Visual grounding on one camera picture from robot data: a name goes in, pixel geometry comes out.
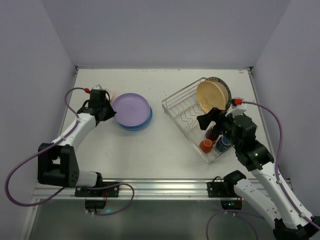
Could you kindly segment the orange bowl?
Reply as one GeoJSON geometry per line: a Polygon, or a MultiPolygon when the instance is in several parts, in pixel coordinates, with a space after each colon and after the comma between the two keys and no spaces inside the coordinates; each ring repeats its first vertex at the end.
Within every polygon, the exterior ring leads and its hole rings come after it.
{"type": "Polygon", "coordinates": [[[109,99],[110,103],[112,104],[116,99],[115,93],[108,88],[105,88],[104,90],[107,91],[106,97],[109,99]]]}

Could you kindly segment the tan yellow plate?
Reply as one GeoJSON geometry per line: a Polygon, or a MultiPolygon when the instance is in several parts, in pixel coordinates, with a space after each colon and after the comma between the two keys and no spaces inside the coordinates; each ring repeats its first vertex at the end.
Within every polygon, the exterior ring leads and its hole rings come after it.
{"type": "Polygon", "coordinates": [[[205,113],[208,113],[212,108],[219,110],[229,108],[229,93],[221,82],[209,80],[201,82],[196,89],[196,97],[199,106],[205,113]]]}

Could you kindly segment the lavender plate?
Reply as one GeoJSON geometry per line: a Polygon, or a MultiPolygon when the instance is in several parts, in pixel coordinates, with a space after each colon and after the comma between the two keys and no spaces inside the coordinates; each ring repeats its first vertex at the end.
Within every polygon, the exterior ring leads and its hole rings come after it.
{"type": "Polygon", "coordinates": [[[115,121],[126,127],[143,124],[151,112],[149,102],[137,93],[121,94],[113,101],[111,106],[116,112],[115,121]]]}

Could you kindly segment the green rimmed printed plate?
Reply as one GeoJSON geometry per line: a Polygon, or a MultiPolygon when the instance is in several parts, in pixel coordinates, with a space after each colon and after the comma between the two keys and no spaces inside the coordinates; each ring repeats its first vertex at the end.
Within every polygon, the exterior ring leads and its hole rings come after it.
{"type": "Polygon", "coordinates": [[[206,81],[216,84],[222,90],[225,97],[225,110],[228,110],[231,106],[232,94],[228,85],[218,77],[208,77],[206,81]]]}

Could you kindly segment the light blue plate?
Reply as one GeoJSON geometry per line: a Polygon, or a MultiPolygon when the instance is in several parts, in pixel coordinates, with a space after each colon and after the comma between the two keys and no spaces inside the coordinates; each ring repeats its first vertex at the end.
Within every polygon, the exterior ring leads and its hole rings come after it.
{"type": "Polygon", "coordinates": [[[127,130],[127,131],[139,131],[139,130],[143,130],[144,128],[146,128],[149,123],[151,122],[152,120],[152,117],[153,117],[153,110],[152,108],[150,108],[150,113],[149,113],[149,116],[148,118],[146,119],[146,121],[144,121],[143,123],[137,125],[137,126],[125,126],[125,125],[122,125],[120,124],[120,127],[127,130]]]}

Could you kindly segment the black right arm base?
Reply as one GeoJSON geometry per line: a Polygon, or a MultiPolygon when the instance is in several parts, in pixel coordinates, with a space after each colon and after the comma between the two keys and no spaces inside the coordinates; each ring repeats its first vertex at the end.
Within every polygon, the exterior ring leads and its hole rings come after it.
{"type": "Polygon", "coordinates": [[[219,199],[223,210],[242,209],[242,198],[238,196],[233,187],[221,177],[216,176],[212,181],[206,183],[206,187],[208,197],[219,199]]]}

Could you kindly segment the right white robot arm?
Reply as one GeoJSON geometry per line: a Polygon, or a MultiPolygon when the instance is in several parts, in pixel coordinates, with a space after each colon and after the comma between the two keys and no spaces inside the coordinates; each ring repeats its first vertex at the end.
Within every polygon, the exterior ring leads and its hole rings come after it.
{"type": "Polygon", "coordinates": [[[239,170],[223,177],[223,187],[245,199],[271,226],[277,240],[308,240],[320,231],[319,216],[312,215],[294,195],[269,150],[256,139],[257,126],[244,114],[233,116],[212,108],[197,117],[201,130],[211,122],[214,134],[225,137],[238,161],[259,181],[267,195],[257,190],[239,170]]]}

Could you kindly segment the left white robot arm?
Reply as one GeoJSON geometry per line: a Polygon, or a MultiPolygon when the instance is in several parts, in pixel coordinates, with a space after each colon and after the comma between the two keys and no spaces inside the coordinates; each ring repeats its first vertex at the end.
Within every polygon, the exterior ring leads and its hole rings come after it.
{"type": "Polygon", "coordinates": [[[89,99],[78,111],[72,110],[75,119],[70,126],[51,143],[42,143],[38,148],[37,180],[40,184],[93,188],[102,181],[99,172],[79,169],[76,151],[99,123],[113,118],[116,112],[106,90],[85,88],[84,91],[89,99]]]}

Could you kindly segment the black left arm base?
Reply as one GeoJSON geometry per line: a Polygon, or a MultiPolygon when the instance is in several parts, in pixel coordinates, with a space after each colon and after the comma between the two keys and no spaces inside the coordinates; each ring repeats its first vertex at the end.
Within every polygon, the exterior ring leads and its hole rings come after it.
{"type": "Polygon", "coordinates": [[[84,207],[87,211],[97,212],[103,210],[107,205],[108,198],[119,196],[119,182],[103,181],[98,185],[102,189],[76,188],[74,196],[84,198],[84,207]]]}

